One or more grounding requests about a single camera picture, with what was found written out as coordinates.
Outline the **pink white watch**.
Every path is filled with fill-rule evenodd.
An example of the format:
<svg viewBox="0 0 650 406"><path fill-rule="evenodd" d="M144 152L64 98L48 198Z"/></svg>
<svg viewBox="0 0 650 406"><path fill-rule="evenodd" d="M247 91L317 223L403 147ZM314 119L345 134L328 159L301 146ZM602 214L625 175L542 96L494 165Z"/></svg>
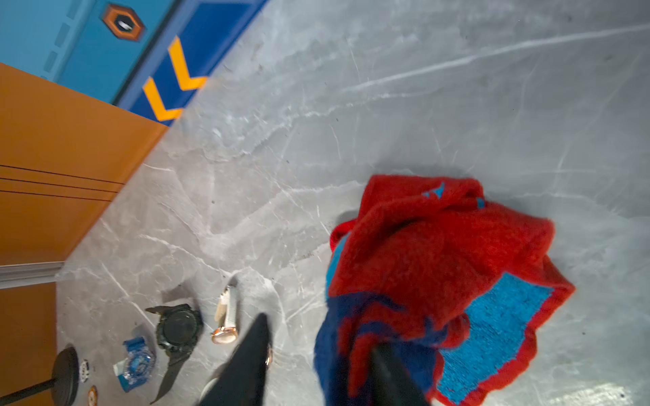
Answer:
<svg viewBox="0 0 650 406"><path fill-rule="evenodd" d="M206 386L202 389L201 396L199 398L199 403L201 403L203 399L205 399L205 397L213 389L213 387L217 382L218 382L218 377L215 377L206 384Z"/></svg>

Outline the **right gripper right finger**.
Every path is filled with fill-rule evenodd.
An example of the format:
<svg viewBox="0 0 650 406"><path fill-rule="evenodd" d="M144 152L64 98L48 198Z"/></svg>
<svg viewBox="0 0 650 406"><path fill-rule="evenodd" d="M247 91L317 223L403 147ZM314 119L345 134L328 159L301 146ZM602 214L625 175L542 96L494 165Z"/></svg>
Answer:
<svg viewBox="0 0 650 406"><path fill-rule="evenodd" d="M372 400L377 406L427 406L423 393L387 343L375 346L370 357Z"/></svg>

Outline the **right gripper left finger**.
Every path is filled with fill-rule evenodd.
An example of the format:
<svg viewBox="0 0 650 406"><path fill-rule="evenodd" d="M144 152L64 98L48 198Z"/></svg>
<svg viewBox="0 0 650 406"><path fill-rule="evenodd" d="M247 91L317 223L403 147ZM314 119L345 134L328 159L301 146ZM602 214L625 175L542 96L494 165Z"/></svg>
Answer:
<svg viewBox="0 0 650 406"><path fill-rule="evenodd" d="M218 382L198 404L263 405L267 377L265 360L270 344L268 317L260 313L225 364Z"/></svg>

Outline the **red and blue cloth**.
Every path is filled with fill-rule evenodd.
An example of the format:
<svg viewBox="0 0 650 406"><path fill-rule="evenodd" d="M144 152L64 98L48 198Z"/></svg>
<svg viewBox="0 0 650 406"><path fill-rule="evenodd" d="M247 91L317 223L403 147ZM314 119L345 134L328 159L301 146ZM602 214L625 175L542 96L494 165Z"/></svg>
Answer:
<svg viewBox="0 0 650 406"><path fill-rule="evenodd" d="M487 201L475 179L378 174L331 233L314 367L328 405L372 403L387 343L427 401L479 405L537 353L574 293L548 257L555 227Z"/></svg>

